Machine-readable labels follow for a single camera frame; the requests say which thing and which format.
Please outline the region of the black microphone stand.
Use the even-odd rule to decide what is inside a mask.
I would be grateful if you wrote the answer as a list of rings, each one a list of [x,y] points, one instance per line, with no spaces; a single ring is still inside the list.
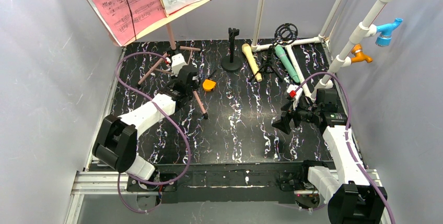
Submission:
[[[239,35],[239,29],[228,28],[229,55],[221,60],[223,70],[227,72],[238,71],[241,67],[241,60],[235,56],[235,37]]]

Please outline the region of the green microphone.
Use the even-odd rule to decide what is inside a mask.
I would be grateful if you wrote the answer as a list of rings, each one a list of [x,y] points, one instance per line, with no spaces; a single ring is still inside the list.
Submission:
[[[282,62],[283,66],[285,67],[285,69],[286,69],[288,75],[291,77],[291,79],[296,84],[299,84],[300,83],[300,79],[298,77],[298,74],[295,71],[291,61],[287,57],[287,54],[286,54],[285,50],[283,49],[283,47],[280,46],[280,45],[276,45],[274,47],[274,52],[275,52],[277,58]]]

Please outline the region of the cream yellow microphone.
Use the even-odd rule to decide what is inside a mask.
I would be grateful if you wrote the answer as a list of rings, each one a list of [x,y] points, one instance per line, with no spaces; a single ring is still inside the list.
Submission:
[[[249,66],[251,67],[252,75],[253,75],[252,79],[255,79],[257,82],[261,82],[262,76],[259,73],[259,67],[257,65],[257,62],[256,62],[253,54],[252,54],[251,46],[249,44],[245,43],[242,45],[241,49],[242,49],[242,53],[246,57],[246,60],[249,64]]]

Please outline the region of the small black tripod stand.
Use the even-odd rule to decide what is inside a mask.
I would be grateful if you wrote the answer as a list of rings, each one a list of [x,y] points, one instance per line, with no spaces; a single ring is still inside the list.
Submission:
[[[281,75],[274,69],[274,59],[276,57],[275,47],[278,45],[291,45],[298,37],[298,28],[293,23],[281,24],[274,32],[274,39],[271,46],[267,50],[267,56],[263,59],[258,71],[253,71],[253,75],[248,79],[248,82],[253,80],[258,81],[257,74],[275,74],[278,82],[283,82]]]

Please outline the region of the pink sheet music page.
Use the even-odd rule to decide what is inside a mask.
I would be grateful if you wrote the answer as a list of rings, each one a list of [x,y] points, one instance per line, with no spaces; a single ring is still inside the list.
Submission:
[[[160,0],[88,0],[119,46],[142,37],[141,32],[166,18]]]

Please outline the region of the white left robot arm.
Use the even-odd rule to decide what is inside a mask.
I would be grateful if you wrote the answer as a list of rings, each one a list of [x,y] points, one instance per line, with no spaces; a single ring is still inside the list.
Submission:
[[[178,112],[199,85],[199,71],[184,65],[152,100],[120,116],[107,115],[99,128],[92,154],[117,172],[148,181],[155,167],[137,154],[137,141],[149,128]]]

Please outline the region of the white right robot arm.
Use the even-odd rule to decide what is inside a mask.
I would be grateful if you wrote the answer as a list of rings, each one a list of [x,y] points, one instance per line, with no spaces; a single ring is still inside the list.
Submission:
[[[305,161],[303,182],[312,184],[327,206],[330,223],[380,223],[387,200],[382,186],[374,187],[368,174],[361,171],[363,162],[353,147],[352,130],[346,126],[348,117],[339,111],[338,94],[334,89],[320,89],[315,102],[290,85],[282,106],[281,118],[272,126],[289,134],[290,123],[314,124],[329,147],[336,175],[323,162]]]

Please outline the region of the right robot arm base mount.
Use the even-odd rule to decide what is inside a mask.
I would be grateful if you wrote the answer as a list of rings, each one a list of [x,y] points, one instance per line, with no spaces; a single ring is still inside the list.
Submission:
[[[301,208],[320,207],[320,196],[317,189],[311,183],[295,177],[278,179],[278,183],[282,191],[295,194],[295,202]]]

